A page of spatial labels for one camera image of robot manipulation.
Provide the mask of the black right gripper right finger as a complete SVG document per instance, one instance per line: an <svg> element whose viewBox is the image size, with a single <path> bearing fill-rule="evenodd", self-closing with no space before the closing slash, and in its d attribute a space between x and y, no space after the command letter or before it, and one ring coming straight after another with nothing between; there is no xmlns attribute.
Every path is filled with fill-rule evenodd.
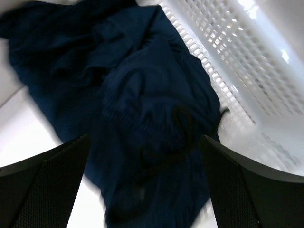
<svg viewBox="0 0 304 228"><path fill-rule="evenodd" d="M219 228L302 228L304 178L236 153L204 135L199 148Z"/></svg>

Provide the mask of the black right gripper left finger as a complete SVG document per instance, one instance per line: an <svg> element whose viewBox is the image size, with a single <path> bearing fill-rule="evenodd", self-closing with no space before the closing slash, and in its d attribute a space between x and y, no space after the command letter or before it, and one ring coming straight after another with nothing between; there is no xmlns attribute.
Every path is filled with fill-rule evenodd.
<svg viewBox="0 0 304 228"><path fill-rule="evenodd" d="M2 228L65 228L90 152L88 135L0 169Z"/></svg>

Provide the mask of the navy blue shorts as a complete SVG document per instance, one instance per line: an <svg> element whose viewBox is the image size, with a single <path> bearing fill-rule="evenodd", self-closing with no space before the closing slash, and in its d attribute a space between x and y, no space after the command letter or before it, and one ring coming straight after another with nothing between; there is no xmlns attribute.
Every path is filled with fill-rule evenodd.
<svg viewBox="0 0 304 228"><path fill-rule="evenodd" d="M162 8L29 1L1 15L9 62L62 142L88 134L85 176L109 228L189 228L209 199L197 142L223 113Z"/></svg>

